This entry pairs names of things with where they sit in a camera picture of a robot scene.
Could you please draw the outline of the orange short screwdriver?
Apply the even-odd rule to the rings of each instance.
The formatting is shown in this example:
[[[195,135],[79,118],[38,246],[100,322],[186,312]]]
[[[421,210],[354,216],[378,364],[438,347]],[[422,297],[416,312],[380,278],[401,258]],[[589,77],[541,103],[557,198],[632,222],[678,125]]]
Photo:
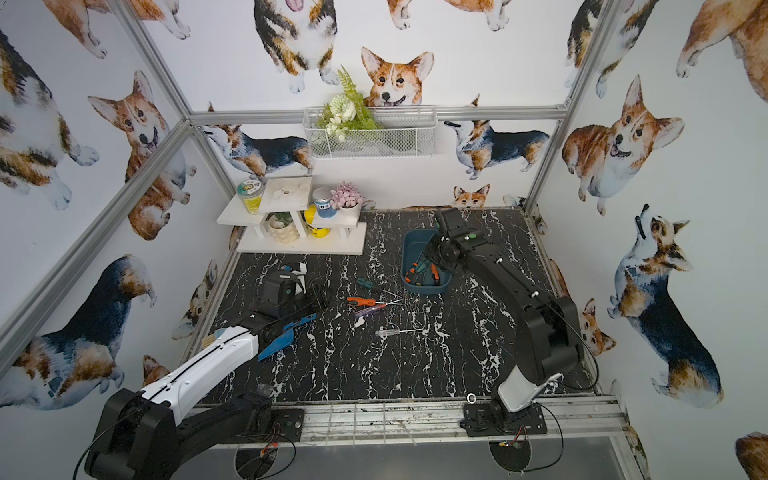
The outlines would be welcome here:
[[[361,297],[348,297],[347,302],[353,307],[375,307],[375,306],[388,306],[388,305],[401,305],[401,300],[395,301],[378,301],[375,299],[366,299]]]

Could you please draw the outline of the red purple clear screwdriver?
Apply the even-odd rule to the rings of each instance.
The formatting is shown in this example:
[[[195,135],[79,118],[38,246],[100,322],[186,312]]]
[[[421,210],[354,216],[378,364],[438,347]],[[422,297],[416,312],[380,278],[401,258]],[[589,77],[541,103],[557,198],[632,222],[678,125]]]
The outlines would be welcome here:
[[[394,303],[394,302],[392,302],[392,303],[381,303],[381,304],[376,304],[376,305],[373,305],[373,306],[368,306],[368,307],[365,307],[363,309],[360,309],[360,310],[356,311],[354,313],[354,317],[355,318],[362,318],[362,317],[370,315],[370,314],[372,314],[374,312],[383,310],[387,306],[398,306],[398,303]]]

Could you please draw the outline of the green small screwdriver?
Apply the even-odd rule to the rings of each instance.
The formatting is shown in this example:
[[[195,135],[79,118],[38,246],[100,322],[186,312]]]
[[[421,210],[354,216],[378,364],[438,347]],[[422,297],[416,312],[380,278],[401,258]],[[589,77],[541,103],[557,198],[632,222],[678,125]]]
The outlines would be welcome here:
[[[374,294],[385,294],[386,290],[367,278],[358,278],[356,283]]]

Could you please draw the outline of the clear handle screwdriver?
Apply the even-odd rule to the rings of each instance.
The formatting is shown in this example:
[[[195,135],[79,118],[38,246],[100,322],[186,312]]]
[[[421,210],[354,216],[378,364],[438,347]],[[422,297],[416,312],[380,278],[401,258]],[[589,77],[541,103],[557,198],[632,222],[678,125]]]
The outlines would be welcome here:
[[[424,333],[424,329],[401,329],[401,328],[380,328],[375,331],[375,335],[380,338],[388,338],[390,336],[396,336],[403,333]]]

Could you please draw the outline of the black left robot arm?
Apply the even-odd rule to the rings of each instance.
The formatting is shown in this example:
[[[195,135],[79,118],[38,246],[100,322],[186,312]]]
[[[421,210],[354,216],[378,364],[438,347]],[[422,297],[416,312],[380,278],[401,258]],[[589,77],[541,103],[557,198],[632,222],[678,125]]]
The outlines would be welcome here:
[[[329,303],[322,285],[303,284],[294,272],[270,274],[251,310],[228,321],[210,345],[142,389],[112,395],[75,469],[94,479],[169,479],[225,440],[296,444],[304,412],[274,412],[267,385],[201,413],[191,411],[240,366],[291,346],[296,328],[315,320]]]

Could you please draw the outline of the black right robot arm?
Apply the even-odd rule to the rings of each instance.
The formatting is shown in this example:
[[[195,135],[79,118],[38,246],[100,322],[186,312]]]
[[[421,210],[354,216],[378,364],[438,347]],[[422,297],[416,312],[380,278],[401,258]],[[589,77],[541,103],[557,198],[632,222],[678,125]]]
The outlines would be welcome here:
[[[515,321],[515,366],[492,394],[490,408],[499,421],[518,417],[584,359],[578,310],[569,297],[555,297],[523,276],[459,210],[437,211],[436,225],[426,257],[451,273],[471,274]]]

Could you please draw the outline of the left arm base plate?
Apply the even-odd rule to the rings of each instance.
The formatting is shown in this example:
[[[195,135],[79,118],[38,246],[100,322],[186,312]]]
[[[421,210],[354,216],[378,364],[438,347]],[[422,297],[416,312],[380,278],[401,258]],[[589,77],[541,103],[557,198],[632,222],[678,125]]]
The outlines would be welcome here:
[[[306,411],[299,408],[268,408],[258,414],[256,432],[269,437],[280,434],[298,443],[301,440]]]

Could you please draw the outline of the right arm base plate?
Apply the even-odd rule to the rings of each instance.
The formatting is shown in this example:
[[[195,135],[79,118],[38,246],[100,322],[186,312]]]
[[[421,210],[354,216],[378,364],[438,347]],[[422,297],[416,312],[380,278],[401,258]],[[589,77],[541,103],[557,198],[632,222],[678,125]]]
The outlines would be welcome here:
[[[459,426],[470,437],[515,436],[518,433],[543,435],[548,432],[541,405],[534,403],[521,411],[509,412],[496,400],[465,404]]]

